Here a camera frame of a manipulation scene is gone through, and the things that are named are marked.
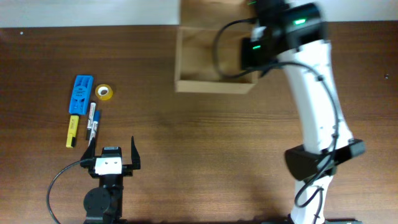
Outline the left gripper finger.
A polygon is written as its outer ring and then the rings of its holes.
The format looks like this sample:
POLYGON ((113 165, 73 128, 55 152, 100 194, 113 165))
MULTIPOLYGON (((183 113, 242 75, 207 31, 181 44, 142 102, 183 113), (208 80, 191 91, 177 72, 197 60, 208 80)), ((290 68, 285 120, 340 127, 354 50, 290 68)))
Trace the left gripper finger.
POLYGON ((135 145, 134 136, 131 136, 131 160, 134 166, 139 166, 141 164, 141 157, 135 145))
POLYGON ((92 159, 95 156, 95 148, 96 148, 96 138, 92 138, 89 141, 89 145, 86 151, 83 153, 81 160, 92 159))

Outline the blue whiteboard marker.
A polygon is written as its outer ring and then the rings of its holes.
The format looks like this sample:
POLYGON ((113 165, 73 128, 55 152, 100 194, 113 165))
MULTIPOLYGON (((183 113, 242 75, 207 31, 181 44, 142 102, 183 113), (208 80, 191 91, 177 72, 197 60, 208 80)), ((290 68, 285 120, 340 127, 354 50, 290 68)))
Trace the blue whiteboard marker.
POLYGON ((98 130, 98 124, 99 124, 99 121, 100 121, 100 116, 101 116, 101 112, 100 111, 95 111, 94 117, 93 117, 93 122, 92 122, 92 125, 91 125, 91 133, 90 133, 90 138, 89 138, 88 145, 90 145, 92 142, 95 141, 96 133, 97 133, 97 130, 98 130))

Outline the cardboard box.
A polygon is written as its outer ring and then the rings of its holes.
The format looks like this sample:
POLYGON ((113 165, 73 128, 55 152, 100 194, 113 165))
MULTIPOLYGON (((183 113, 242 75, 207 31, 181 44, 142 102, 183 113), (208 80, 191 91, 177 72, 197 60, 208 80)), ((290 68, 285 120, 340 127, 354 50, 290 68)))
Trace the cardboard box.
POLYGON ((213 66, 213 41, 226 24, 254 15, 245 0, 182 0, 177 31, 175 91, 185 93, 246 94, 258 73, 224 79, 213 66))

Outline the black whiteboard marker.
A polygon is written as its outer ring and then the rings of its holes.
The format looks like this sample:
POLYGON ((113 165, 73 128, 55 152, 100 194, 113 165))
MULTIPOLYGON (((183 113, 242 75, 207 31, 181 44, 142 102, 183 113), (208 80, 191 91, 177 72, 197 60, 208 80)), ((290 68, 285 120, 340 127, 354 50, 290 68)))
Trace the black whiteboard marker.
POLYGON ((95 115, 95 108, 96 108, 96 103, 95 102, 91 102, 90 103, 90 111, 88 114, 88 124, 86 127, 86 140, 89 141, 90 140, 90 134, 91 134, 91 129, 93 126, 93 119, 94 119, 94 115, 95 115))

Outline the blue whiteboard duster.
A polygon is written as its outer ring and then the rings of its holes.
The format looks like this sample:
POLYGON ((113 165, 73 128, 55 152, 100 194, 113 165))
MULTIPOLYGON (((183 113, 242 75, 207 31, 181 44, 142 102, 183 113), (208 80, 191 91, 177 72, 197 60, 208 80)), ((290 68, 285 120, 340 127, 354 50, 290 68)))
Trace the blue whiteboard duster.
POLYGON ((91 75, 77 75, 73 85, 69 113, 72 115, 86 115, 94 78, 91 75))

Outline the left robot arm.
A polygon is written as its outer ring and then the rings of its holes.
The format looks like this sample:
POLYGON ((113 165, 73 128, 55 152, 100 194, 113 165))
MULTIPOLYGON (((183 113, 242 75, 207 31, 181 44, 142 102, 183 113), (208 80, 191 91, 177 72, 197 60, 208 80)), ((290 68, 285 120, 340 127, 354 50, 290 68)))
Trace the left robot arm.
POLYGON ((95 155, 96 143, 91 141, 81 157, 80 166, 99 180, 99 186, 91 189, 83 200, 85 223, 127 223, 123 215, 123 180, 133 176, 141 168, 141 158, 131 139, 131 163, 123 164, 120 147, 104 147, 101 155, 95 155))

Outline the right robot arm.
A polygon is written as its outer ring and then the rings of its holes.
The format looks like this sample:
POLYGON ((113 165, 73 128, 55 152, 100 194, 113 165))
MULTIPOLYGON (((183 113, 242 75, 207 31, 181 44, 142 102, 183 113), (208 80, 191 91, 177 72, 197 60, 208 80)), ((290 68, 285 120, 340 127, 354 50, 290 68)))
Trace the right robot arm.
POLYGON ((325 223, 326 193, 337 167, 365 152, 346 124, 333 78, 327 24, 314 3, 250 1, 254 28, 245 69, 284 71, 297 105, 303 143, 286 150, 295 179, 289 223, 325 223))

